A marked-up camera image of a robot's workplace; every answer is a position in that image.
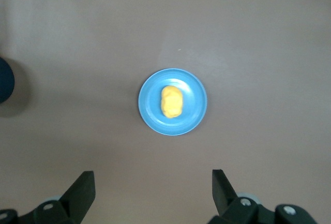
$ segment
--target plate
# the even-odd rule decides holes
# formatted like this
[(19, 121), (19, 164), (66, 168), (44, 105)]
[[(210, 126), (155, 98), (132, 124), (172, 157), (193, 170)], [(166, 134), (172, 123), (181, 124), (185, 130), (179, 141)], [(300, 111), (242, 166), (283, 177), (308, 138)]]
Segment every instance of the plate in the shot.
[[(175, 118), (165, 117), (161, 110), (161, 92), (168, 85), (176, 86), (183, 94), (183, 111)], [(207, 94), (192, 73), (169, 68), (154, 73), (146, 80), (139, 93), (138, 105), (141, 117), (151, 129), (163, 135), (183, 135), (203, 119)]]

